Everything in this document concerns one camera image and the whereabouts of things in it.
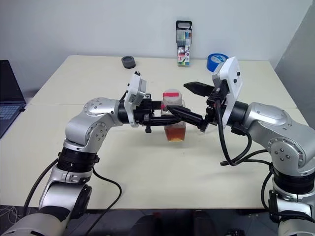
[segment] white table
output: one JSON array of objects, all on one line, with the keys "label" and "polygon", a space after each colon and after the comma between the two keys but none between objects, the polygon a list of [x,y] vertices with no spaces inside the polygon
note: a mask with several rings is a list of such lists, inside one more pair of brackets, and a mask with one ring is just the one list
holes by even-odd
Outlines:
[{"label": "white table", "polygon": [[[78,70],[81,70],[83,61],[85,64],[95,65],[89,63],[89,59],[98,66],[102,63],[97,63],[97,61],[106,61],[107,65],[112,61],[113,66],[107,67],[111,68],[108,69],[111,72],[106,73],[103,68],[97,70],[95,67],[87,66],[85,70],[82,69],[81,73],[78,73],[80,79],[72,82],[72,87],[67,92],[61,83],[68,86],[71,84],[69,77],[75,80],[75,73],[73,73],[76,68],[75,64],[80,67],[77,68]],[[0,204],[16,206],[24,204],[34,181],[61,151],[67,122],[81,111],[82,105],[88,99],[96,96],[118,98],[123,93],[130,77],[130,70],[126,71],[117,67],[117,72],[114,72],[118,59],[69,57],[27,106],[26,111],[19,115],[0,141]],[[159,77],[154,71],[149,73],[148,70],[145,70],[145,65],[151,65],[149,62],[152,60],[165,66],[167,63],[164,63],[164,60],[172,62],[170,59],[137,59],[137,63],[143,66],[141,71],[145,74],[152,74],[151,78],[155,79]],[[185,73],[182,74],[182,71],[176,67],[176,63],[174,64],[175,69],[173,71],[170,69],[172,72],[168,71],[168,67],[165,68],[165,74],[173,75],[173,80],[170,80],[169,84],[178,88],[178,85],[188,81],[198,80],[209,83],[211,80],[209,73],[201,71],[197,74],[196,67],[201,64],[201,61],[196,60],[195,62],[191,67],[195,73],[191,73],[190,68],[181,68],[188,74],[195,74],[195,77],[186,77],[183,81],[180,75],[185,75]],[[278,90],[278,94],[281,94],[281,99],[277,101],[276,105],[282,105],[293,119],[306,124],[279,79],[276,76],[270,79],[272,69],[268,62],[247,61],[241,62],[241,66],[241,73],[245,80],[242,92],[243,101],[272,103],[269,96],[266,96],[263,101],[262,88],[255,89],[256,93],[253,93],[246,85],[248,75],[254,74],[251,70],[257,68],[260,71],[257,78],[269,78],[273,83],[272,89]],[[86,79],[82,79],[84,71],[86,75],[93,74],[89,83],[97,84],[102,77],[107,86],[87,88]],[[106,76],[110,74],[119,74],[118,78],[121,78],[123,82],[118,79],[110,81]],[[172,86],[159,85],[158,88],[155,81],[149,80],[147,92],[153,91],[153,99],[160,99],[158,94]],[[194,111],[204,114],[205,98],[184,91],[183,97],[186,105],[193,108]],[[146,134],[144,127],[131,128],[129,125],[113,128],[109,131],[98,153],[100,162],[96,164],[95,169],[99,174],[119,182],[123,188],[122,198],[114,205],[114,208],[262,207],[260,188],[268,173],[267,166],[258,163],[243,163],[237,167],[221,167],[219,162],[223,160],[223,155],[217,127],[209,126],[206,133],[202,134],[196,127],[187,125],[186,139],[181,143],[167,142],[163,127],[153,127],[152,131],[151,134]],[[226,129],[225,135],[230,155],[239,154],[246,144],[246,138],[230,133],[229,128]],[[253,144],[252,151],[257,149],[261,149],[261,146]],[[270,160],[266,153],[261,154],[259,158]],[[31,206],[38,206],[39,197],[47,178],[48,176],[39,185],[31,201]],[[89,208],[106,208],[118,194],[115,186],[94,176],[88,184],[93,188]]]}]

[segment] gray floor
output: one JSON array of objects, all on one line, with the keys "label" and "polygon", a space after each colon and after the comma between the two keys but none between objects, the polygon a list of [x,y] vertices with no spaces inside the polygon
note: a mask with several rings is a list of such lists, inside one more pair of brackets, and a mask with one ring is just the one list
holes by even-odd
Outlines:
[{"label": "gray floor", "polygon": [[[112,210],[104,215],[101,221],[89,234],[90,236],[126,236],[134,223],[144,215],[160,213],[165,235],[189,236],[191,217],[194,210]],[[236,210],[206,210],[210,215],[220,236],[228,229],[238,228],[246,232],[246,236],[277,236],[278,225],[271,222],[267,213],[240,215]],[[79,219],[71,220],[64,236],[83,236],[98,214],[85,214]],[[12,224],[7,215],[0,218],[0,234]]]}]

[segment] painter's tape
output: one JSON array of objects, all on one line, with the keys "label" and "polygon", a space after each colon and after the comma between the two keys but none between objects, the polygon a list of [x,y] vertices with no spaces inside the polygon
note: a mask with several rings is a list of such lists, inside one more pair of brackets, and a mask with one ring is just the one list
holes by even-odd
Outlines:
[{"label": "painter's tape", "polygon": [[208,55],[208,61],[207,61],[208,70],[214,72],[216,67],[220,63],[225,62],[227,59],[228,59],[228,56],[221,53],[213,53],[213,54]]}]

